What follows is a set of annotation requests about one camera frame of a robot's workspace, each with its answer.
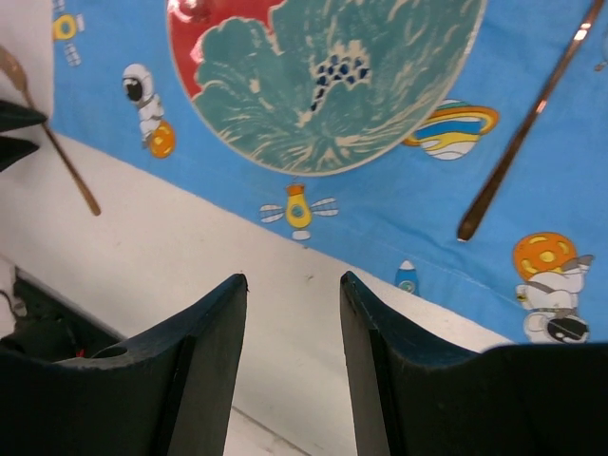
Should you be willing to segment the blue space-print cloth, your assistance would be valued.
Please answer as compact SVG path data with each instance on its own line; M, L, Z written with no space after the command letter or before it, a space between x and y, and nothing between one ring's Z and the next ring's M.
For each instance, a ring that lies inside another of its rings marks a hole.
M55 1L53 125L513 342L607 338L607 5L477 233L456 232L593 1L483 1L445 98L381 157L329 176L249 161L202 122L170 1Z

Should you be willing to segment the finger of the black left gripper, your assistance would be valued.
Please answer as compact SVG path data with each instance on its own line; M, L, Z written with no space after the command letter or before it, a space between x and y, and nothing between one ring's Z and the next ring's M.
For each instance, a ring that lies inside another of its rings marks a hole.
M1 136L0 171L3 172L38 149L39 145L29 140Z
M34 108L9 101L0 101L0 132L5 133L38 124L44 124L48 117Z

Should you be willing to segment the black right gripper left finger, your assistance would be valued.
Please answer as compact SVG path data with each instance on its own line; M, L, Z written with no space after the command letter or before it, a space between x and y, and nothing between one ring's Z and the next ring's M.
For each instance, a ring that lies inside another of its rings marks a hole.
M1 349L5 455L220 455L247 312L228 277L190 307L87 358Z

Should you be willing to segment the red and teal plate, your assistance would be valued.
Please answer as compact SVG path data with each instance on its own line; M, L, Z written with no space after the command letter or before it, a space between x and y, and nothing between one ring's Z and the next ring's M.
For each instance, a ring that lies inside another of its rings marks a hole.
M169 46L204 125L298 176L373 161L458 78L483 1L170 1Z

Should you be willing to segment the copper spoon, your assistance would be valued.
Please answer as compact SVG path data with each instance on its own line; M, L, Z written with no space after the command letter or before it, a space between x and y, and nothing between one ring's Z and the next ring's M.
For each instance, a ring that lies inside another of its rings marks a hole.
M468 242L477 233L484 220L486 212L499 192L499 189L524 141L526 140L526 137L528 136L534 123L545 110L548 100L564 75L566 69L569 67L577 52L581 48L591 28L597 22L604 4L605 2L601 0L593 1L588 11L585 12L583 18L580 20L575 33L569 40L565 50L542 85L535 102L526 112L525 117L509 140L509 143L502 153L500 159L497 161L491 173L485 180L484 185L464 213L456 232L456 238L459 242Z

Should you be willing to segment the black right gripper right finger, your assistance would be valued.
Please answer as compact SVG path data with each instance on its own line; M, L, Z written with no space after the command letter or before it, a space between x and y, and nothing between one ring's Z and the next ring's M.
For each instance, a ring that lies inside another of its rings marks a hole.
M607 347L469 351L386 305L355 274L340 318L361 455L603 455Z

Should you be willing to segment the copper fork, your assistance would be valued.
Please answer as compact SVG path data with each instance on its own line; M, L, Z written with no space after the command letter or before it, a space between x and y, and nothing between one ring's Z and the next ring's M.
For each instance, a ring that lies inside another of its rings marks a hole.
M1 46L1 70L8 77L15 89L21 93L27 106L31 109L36 110L37 106L29 92L29 82L27 73L25 72L20 62L4 46ZM95 199L89 187L86 185L80 173L68 157L66 151L59 143L54 132L48 126L47 121L42 122L42 128L44 129L47 138L52 143L56 152L59 154L70 176L73 178L81 195L85 199L85 202L88 205L90 212L95 217L98 217L102 213L98 201Z

